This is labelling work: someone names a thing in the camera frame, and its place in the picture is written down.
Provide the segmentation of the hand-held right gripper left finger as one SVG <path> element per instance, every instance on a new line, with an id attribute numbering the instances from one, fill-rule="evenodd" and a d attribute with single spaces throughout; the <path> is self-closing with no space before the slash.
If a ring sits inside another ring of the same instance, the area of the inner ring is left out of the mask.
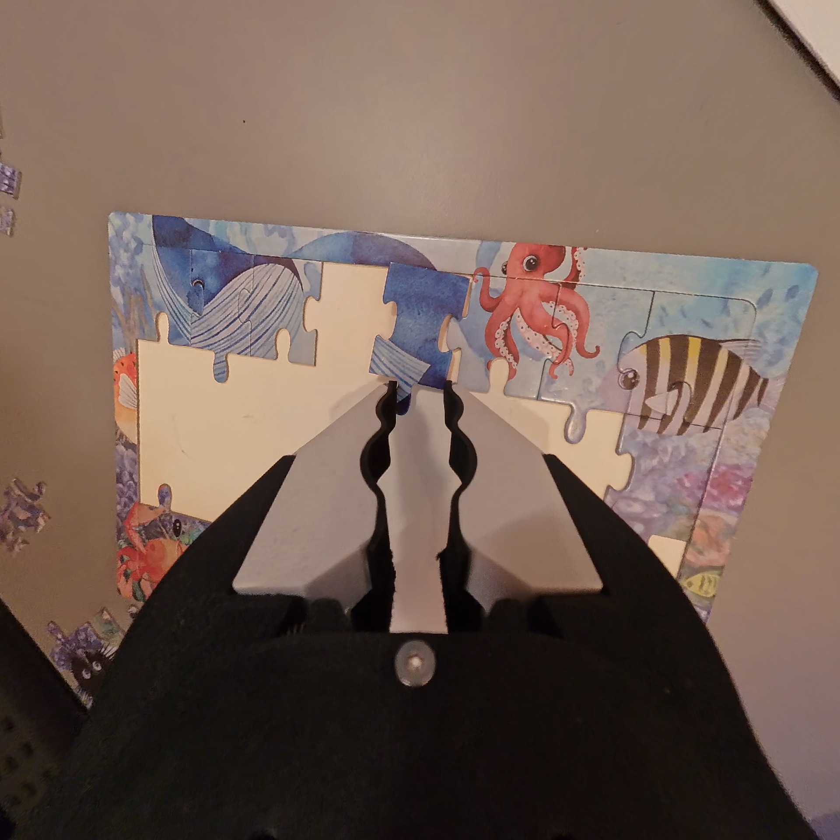
<path id="1" fill-rule="evenodd" d="M 397 384 L 379 385 L 296 453 L 234 589 L 338 602 L 354 629 L 386 631 L 395 570 L 385 499 Z"/>

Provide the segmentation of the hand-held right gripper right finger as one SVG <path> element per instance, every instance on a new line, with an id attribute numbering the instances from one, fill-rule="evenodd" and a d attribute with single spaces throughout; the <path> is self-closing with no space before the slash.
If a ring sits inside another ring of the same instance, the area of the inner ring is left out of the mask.
<path id="1" fill-rule="evenodd" d="M 460 484 L 438 555 L 449 631 L 476 631 L 500 601 L 597 593 L 602 581 L 542 451 L 448 381 L 448 457 Z"/>

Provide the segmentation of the sea print jigsaw puzzle board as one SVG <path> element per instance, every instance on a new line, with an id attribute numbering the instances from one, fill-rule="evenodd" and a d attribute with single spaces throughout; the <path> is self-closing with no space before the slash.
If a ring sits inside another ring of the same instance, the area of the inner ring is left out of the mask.
<path id="1" fill-rule="evenodd" d="M 461 353 L 449 346 L 448 325 L 466 316 L 479 268 L 502 279 L 556 282 L 577 269 L 580 294 L 584 286 L 593 286 L 748 301 L 755 308 L 750 337 L 762 344 L 758 370 L 768 377 L 783 375 L 784 381 L 817 279 L 813 266 L 780 261 L 132 213 L 113 213 L 108 236 L 116 486 L 118 476 L 127 474 L 137 483 L 139 500 L 153 505 L 159 487 L 168 485 L 173 511 L 207 522 L 279 457 L 307 443 L 376 386 L 397 383 L 370 372 L 375 338 L 389 339 L 395 327 L 396 304 L 383 300 L 392 263 L 468 279 L 462 317 L 446 318 L 438 336 L 438 348 L 452 353 L 447 380 L 461 386 Z M 275 359 L 231 353 L 227 379 L 217 381 L 212 351 L 169 341 L 169 317 L 154 281 L 151 251 L 156 247 L 236 250 L 321 263 L 320 298 L 307 299 L 302 320 L 305 330 L 316 333 L 314 364 L 289 361 L 291 341 L 283 329 L 276 336 Z M 609 489 L 627 486 L 634 460 L 618 451 L 628 429 L 626 416 L 607 410 L 603 399 L 601 408 L 586 412 L 583 438 L 572 444 L 564 435 L 571 405 L 540 400 L 539 394 L 510 394 L 504 362 L 491 364 L 488 392 L 464 387 L 543 452 L 556 455 L 602 499 Z M 455 488 L 455 477 L 446 466 L 442 395 L 427 385 L 413 388 L 407 421 L 392 438 L 392 467 L 384 482 L 391 496 L 396 565 L 392 627 L 442 632 L 435 556 L 444 547 L 448 518 L 443 492 Z M 716 598 L 775 410 L 750 408 L 720 429 L 687 541 L 664 535 L 645 540 L 637 533 L 703 621 Z"/>

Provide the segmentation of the purple blue edge puzzle piece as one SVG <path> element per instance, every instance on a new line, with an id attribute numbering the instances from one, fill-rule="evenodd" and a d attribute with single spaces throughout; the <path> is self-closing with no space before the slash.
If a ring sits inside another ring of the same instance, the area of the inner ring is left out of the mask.
<path id="1" fill-rule="evenodd" d="M 682 436 L 624 430 L 618 451 L 633 457 L 632 474 L 623 490 L 609 489 L 605 501 L 645 540 L 687 541 L 720 438 L 720 429 Z"/>

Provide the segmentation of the dark blue striped puzzle piece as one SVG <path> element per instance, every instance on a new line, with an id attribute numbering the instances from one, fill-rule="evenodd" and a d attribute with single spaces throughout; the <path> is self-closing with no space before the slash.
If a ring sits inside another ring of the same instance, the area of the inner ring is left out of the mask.
<path id="1" fill-rule="evenodd" d="M 446 318 L 460 319 L 469 293 L 466 277 L 416 266 L 390 264 L 384 301 L 397 307 L 392 336 L 374 341 L 370 372 L 397 381 L 396 411 L 405 414 L 415 385 L 441 390 L 452 353 L 438 348 Z"/>

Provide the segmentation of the joined orange crab puzzle pieces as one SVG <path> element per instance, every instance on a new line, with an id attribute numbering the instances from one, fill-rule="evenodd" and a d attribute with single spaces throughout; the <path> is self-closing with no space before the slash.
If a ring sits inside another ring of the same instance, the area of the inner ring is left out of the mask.
<path id="1" fill-rule="evenodd" d="M 139 500 L 137 483 L 127 474 L 117 484 L 117 586 L 133 602 L 146 602 L 165 573 L 208 526 L 208 521 L 172 509 L 172 490 L 158 489 L 158 500 Z"/>

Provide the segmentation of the joined blue whale puzzle pieces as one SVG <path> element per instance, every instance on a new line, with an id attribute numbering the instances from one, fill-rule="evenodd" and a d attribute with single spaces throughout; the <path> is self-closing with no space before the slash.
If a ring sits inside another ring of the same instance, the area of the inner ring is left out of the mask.
<path id="1" fill-rule="evenodd" d="M 289 333 L 289 361 L 313 365 L 316 333 L 304 329 L 309 297 L 320 298 L 322 264 L 234 251 L 152 248 L 154 281 L 173 344 L 214 354 L 218 382 L 229 354 L 275 359 L 277 333 Z"/>

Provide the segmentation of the black spiny fish puzzle piece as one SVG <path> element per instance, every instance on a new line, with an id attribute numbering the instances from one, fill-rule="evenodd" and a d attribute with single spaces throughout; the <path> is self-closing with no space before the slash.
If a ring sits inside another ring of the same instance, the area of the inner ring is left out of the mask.
<path id="1" fill-rule="evenodd" d="M 108 609 L 102 608 L 87 622 L 65 633 L 55 622 L 47 629 L 54 639 L 49 658 L 66 677 L 86 708 L 91 708 L 124 632 Z"/>

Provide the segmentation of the black mesh chair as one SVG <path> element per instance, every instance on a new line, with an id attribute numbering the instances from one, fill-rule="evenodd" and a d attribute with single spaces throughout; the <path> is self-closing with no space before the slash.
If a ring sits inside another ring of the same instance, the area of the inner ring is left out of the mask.
<path id="1" fill-rule="evenodd" d="M 1 604 L 2 838 L 21 838 L 87 712 Z"/>

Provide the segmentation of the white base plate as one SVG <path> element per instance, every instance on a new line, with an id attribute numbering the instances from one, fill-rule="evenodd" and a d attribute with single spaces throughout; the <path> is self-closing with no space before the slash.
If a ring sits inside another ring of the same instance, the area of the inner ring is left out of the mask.
<path id="1" fill-rule="evenodd" d="M 839 102 L 839 2 L 757 1 L 756 4 Z"/>

